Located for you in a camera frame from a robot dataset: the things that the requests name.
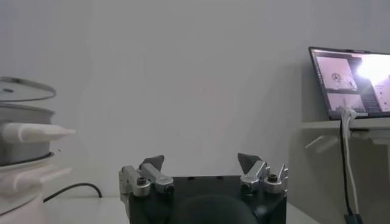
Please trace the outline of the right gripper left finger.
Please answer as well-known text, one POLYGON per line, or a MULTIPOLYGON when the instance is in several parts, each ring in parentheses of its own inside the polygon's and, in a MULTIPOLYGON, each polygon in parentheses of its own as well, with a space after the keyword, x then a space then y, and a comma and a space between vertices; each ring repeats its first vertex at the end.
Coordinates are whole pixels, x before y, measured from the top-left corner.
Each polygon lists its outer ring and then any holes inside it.
POLYGON ((165 194, 174 190, 173 177, 162 174, 163 155, 146 158, 136 168, 124 166, 119 171, 119 192, 121 195, 132 194, 135 197, 147 197, 152 187, 158 193, 165 194))

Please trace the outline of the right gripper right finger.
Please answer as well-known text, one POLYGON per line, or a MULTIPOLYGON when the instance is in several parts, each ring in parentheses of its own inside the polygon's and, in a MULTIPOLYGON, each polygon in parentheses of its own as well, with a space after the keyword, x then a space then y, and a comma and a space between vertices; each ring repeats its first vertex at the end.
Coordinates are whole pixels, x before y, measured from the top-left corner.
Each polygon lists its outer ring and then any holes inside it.
POLYGON ((238 153, 238 162, 243 170, 239 181, 246 194, 259 190, 267 194, 287 193, 288 167, 285 164, 277 173, 271 173, 270 165, 257 155, 238 153))

